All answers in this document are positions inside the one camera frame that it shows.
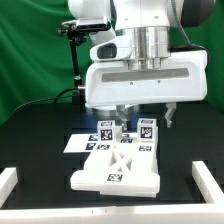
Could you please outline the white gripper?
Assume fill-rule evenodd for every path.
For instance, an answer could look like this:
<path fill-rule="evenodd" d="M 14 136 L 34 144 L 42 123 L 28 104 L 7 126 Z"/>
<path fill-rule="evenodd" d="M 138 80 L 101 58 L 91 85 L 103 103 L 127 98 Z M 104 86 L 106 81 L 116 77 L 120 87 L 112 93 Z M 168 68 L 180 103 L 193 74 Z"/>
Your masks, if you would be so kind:
<path fill-rule="evenodd" d="M 117 105 L 124 130 L 128 126 L 124 105 L 167 103 L 165 119 L 170 128 L 175 102 L 198 101 L 206 96 L 206 65 L 204 50 L 173 52 L 161 61 L 159 69 L 151 70 L 131 71 L 126 61 L 94 63 L 86 74 L 86 103 L 90 107 Z"/>

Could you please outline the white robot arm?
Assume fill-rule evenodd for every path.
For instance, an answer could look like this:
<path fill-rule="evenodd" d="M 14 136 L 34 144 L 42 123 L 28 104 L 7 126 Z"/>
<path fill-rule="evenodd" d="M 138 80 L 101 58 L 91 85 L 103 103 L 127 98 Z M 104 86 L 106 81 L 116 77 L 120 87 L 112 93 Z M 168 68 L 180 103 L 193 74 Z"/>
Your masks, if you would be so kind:
<path fill-rule="evenodd" d="M 169 45 L 169 29 L 201 25 L 216 0 L 68 0 L 75 27 L 90 33 L 93 64 L 85 101 L 92 108 L 178 102 L 207 94 L 208 53 L 200 46 Z"/>

